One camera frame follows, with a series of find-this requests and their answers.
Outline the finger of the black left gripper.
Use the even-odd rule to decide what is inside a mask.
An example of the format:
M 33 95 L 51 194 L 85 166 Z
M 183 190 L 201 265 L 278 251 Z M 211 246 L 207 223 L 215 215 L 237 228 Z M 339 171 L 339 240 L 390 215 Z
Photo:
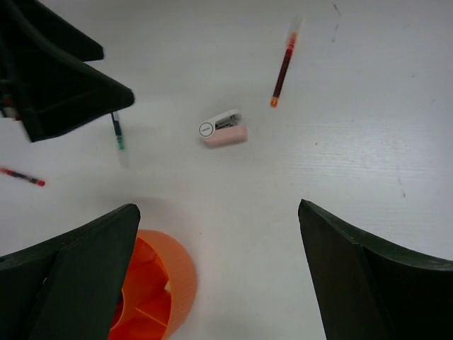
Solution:
M 47 40 L 24 16 L 24 1 L 7 1 L 6 104 L 39 142 L 132 106 L 134 94 Z
M 24 1 L 24 16 L 52 44 L 82 62 L 102 60 L 103 47 L 39 1 Z

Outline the pink white mini stapler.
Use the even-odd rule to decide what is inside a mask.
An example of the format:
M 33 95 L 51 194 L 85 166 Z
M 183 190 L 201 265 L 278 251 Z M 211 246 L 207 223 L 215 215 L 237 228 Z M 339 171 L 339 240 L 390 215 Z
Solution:
M 241 125 L 241 114 L 232 109 L 204 121 L 198 128 L 198 134 L 209 148 L 225 147 L 245 142 L 248 129 Z

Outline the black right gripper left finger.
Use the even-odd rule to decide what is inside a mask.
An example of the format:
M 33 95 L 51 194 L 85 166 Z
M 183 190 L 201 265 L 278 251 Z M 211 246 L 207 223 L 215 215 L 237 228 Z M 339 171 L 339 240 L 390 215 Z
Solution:
M 140 221 L 123 205 L 1 257 L 2 339 L 107 339 Z

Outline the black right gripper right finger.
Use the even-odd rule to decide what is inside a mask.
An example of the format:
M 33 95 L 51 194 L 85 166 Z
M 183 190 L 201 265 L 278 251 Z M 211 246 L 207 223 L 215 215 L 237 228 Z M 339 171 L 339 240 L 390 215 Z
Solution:
M 452 261 L 302 200 L 302 242 L 327 339 L 451 339 Z

